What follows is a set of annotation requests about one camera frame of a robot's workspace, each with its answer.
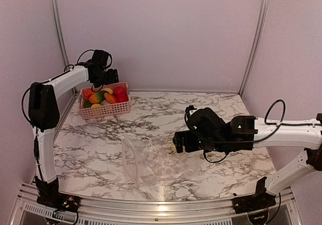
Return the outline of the clear zip top bag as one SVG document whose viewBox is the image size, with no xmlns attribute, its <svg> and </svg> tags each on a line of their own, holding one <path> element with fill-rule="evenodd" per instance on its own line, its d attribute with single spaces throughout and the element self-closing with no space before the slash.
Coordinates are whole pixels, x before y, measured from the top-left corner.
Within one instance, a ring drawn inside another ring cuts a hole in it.
<svg viewBox="0 0 322 225">
<path fill-rule="evenodd" d="M 164 184 L 201 173 L 198 154 L 173 153 L 169 139 L 139 139 L 122 136 L 122 162 L 137 187 Z"/>
</svg>

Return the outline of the green red fake mango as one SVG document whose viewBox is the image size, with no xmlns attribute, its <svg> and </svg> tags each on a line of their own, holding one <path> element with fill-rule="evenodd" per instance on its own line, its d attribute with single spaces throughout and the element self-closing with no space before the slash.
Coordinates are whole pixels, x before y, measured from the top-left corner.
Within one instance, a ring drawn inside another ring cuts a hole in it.
<svg viewBox="0 0 322 225">
<path fill-rule="evenodd" d="M 99 92 L 96 92 L 96 93 L 92 94 L 89 97 L 89 102 L 91 104 L 101 103 L 103 100 L 105 100 L 105 94 L 106 93 L 107 93 L 106 91 L 99 91 Z"/>
</svg>

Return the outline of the peach coloured fake fruit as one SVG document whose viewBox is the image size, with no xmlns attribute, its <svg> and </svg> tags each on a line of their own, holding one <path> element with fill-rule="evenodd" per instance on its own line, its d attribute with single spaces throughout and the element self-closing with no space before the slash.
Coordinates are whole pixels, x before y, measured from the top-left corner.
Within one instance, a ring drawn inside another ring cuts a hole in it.
<svg viewBox="0 0 322 225">
<path fill-rule="evenodd" d="M 106 92 L 108 92 L 111 95 L 114 93 L 111 88 L 103 88 L 102 91 L 106 91 Z"/>
</svg>

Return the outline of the white fake cabbage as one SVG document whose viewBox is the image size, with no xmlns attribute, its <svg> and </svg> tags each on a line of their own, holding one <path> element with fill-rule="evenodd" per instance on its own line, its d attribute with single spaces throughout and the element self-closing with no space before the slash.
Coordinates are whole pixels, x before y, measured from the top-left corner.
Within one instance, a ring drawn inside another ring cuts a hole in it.
<svg viewBox="0 0 322 225">
<path fill-rule="evenodd" d="M 109 103 L 107 100 L 103 100 L 100 104 L 101 104 L 102 106 L 110 105 L 110 103 Z"/>
</svg>

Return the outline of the yellow fake lemon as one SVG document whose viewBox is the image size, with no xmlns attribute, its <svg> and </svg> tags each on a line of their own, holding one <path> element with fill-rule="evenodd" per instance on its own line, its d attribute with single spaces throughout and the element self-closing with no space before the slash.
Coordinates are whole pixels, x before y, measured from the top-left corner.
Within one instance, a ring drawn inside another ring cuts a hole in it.
<svg viewBox="0 0 322 225">
<path fill-rule="evenodd" d="M 177 153 L 177 148 L 176 148 L 176 144 L 175 142 L 172 140 L 172 144 L 171 144 L 171 150 L 173 153 Z"/>
</svg>

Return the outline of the orange red fake mango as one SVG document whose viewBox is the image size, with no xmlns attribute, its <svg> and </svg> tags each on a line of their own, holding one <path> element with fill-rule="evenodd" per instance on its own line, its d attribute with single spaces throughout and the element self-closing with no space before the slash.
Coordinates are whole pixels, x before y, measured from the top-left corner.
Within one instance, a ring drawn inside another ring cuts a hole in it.
<svg viewBox="0 0 322 225">
<path fill-rule="evenodd" d="M 109 103 L 109 104 L 116 104 L 118 103 L 118 99 L 114 96 L 111 95 L 109 93 L 105 93 L 104 94 L 105 100 Z"/>
</svg>

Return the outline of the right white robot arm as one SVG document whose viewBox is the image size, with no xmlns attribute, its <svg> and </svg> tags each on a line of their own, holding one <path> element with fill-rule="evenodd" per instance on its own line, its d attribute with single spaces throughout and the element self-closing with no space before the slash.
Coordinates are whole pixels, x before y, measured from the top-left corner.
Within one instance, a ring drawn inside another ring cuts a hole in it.
<svg viewBox="0 0 322 225">
<path fill-rule="evenodd" d="M 304 120 L 268 121 L 250 115 L 240 115 L 224 122 L 212 109 L 189 106 L 184 116 L 186 131 L 175 132 L 174 149 L 177 153 L 196 151 L 220 152 L 228 155 L 255 148 L 284 146 L 300 147 L 300 154 L 270 177 L 256 184 L 255 194 L 249 198 L 254 209 L 268 202 L 296 180 L 314 171 L 321 171 L 320 117 Z"/>
</svg>

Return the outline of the green fake vegetable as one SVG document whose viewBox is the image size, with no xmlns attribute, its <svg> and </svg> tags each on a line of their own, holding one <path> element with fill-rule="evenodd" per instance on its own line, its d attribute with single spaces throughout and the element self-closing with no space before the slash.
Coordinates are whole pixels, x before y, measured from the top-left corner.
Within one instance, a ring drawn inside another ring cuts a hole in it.
<svg viewBox="0 0 322 225">
<path fill-rule="evenodd" d="M 84 108 L 90 108 L 92 104 L 89 101 L 84 102 Z"/>
</svg>

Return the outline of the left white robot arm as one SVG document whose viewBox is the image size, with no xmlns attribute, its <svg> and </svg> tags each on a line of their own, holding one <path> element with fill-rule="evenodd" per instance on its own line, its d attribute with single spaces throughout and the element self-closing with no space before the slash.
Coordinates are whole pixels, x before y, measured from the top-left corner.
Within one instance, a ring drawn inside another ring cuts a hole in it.
<svg viewBox="0 0 322 225">
<path fill-rule="evenodd" d="M 34 82 L 27 91 L 29 104 L 25 117 L 34 135 L 35 182 L 39 197 L 52 207 L 60 207 L 64 201 L 53 160 L 54 134 L 60 120 L 57 100 L 85 82 L 90 82 L 94 88 L 118 82 L 117 71 L 110 68 L 112 61 L 110 53 L 94 50 L 88 61 L 70 64 L 63 73 L 47 81 Z"/>
</svg>

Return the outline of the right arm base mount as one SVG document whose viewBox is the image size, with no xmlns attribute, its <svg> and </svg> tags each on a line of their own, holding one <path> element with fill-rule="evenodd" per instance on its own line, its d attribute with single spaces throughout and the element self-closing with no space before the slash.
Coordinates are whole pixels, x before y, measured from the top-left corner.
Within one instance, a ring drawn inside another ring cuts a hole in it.
<svg viewBox="0 0 322 225">
<path fill-rule="evenodd" d="M 276 196 L 267 193 L 267 189 L 265 187 L 266 179 L 267 177 L 263 177 L 257 181 L 254 194 L 235 197 L 232 199 L 233 209 L 236 214 L 266 209 L 270 206 L 276 205 Z"/>
</svg>

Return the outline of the yellow fake pear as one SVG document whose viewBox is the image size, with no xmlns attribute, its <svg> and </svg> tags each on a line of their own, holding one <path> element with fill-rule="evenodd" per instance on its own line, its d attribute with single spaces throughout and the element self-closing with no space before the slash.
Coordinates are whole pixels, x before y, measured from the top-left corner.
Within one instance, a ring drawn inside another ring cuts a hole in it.
<svg viewBox="0 0 322 225">
<path fill-rule="evenodd" d="M 91 108 L 97 108 L 97 107 L 101 107 L 101 106 L 102 106 L 101 104 L 96 103 L 96 104 L 93 104 L 93 105 L 91 106 Z"/>
</svg>

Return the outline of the orange fake fruit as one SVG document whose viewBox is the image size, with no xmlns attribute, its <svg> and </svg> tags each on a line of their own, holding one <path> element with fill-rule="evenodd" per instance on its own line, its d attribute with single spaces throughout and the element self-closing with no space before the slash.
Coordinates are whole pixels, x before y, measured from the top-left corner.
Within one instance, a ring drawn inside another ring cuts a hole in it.
<svg viewBox="0 0 322 225">
<path fill-rule="evenodd" d="M 86 89 L 84 91 L 84 100 L 87 101 L 91 95 L 93 95 L 95 92 L 93 92 L 91 89 Z"/>
</svg>

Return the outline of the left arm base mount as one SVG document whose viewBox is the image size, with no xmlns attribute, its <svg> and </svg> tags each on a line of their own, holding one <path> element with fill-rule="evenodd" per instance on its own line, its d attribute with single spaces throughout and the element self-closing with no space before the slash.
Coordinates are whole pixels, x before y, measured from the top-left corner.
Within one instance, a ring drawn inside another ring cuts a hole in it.
<svg viewBox="0 0 322 225">
<path fill-rule="evenodd" d="M 38 190 L 37 203 L 60 211 L 78 212 L 80 197 L 59 192 L 59 181 L 56 178 L 48 183 L 37 176 L 35 184 Z"/>
</svg>

